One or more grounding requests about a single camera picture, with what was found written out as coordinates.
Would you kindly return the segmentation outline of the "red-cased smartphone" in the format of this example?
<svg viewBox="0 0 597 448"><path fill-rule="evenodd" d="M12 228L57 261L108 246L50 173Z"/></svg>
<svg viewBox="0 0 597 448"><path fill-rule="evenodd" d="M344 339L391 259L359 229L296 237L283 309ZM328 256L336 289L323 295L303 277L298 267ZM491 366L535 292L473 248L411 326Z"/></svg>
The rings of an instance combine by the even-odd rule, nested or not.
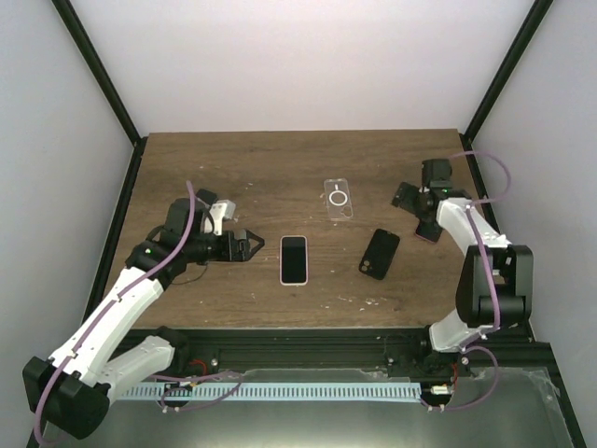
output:
<svg viewBox="0 0 597 448"><path fill-rule="evenodd" d="M443 232L443 229L436 222L425 222L420 220L415 230L415 235L426 242L436 244Z"/></svg>

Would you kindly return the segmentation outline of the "black phone case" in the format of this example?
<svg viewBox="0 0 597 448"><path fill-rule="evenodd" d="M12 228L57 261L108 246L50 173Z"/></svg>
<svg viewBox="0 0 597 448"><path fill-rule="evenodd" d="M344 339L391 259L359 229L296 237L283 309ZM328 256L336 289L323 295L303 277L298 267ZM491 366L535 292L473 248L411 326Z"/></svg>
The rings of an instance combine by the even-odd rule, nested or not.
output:
<svg viewBox="0 0 597 448"><path fill-rule="evenodd" d="M392 265L399 244L400 237L398 235L383 229L376 229L360 260L359 272L375 280L383 280Z"/></svg>

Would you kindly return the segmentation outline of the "clear magsafe phone case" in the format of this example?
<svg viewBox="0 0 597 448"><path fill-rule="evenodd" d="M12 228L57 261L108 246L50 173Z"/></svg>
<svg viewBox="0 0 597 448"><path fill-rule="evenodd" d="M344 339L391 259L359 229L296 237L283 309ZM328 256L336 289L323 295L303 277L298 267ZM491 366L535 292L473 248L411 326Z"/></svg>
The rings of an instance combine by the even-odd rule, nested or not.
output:
<svg viewBox="0 0 597 448"><path fill-rule="evenodd" d="M354 216L348 181L345 178L324 181L326 210L332 221L350 220Z"/></svg>

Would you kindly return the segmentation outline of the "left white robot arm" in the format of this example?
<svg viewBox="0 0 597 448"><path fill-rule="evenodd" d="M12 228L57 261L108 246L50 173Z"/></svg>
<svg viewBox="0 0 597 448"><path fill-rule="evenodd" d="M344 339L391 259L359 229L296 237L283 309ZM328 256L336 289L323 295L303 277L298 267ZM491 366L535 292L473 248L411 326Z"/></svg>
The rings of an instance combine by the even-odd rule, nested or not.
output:
<svg viewBox="0 0 597 448"><path fill-rule="evenodd" d="M183 375L187 338L161 327L124 354L115 351L132 325L190 264L246 262L265 244L249 230L226 231L235 204L206 189L175 200L163 224L127 257L116 283L81 327L48 358L32 357L22 371L37 442L48 446L50 422L81 440L134 385L160 372Z"/></svg>

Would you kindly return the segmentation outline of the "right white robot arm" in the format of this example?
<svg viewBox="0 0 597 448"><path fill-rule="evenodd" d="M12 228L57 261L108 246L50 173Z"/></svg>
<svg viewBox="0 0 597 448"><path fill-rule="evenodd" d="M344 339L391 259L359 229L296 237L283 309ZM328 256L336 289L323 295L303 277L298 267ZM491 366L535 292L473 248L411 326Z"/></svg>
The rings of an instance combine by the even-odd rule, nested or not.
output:
<svg viewBox="0 0 597 448"><path fill-rule="evenodd" d="M448 364L447 353L463 352L499 329L522 324L532 312L534 255L515 245L479 212L491 199L473 199L451 181L451 159L422 162L421 185L403 182L392 206L418 219L415 234L435 243L446 232L464 256L455 309L429 327L430 343L414 353L427 376Z"/></svg>

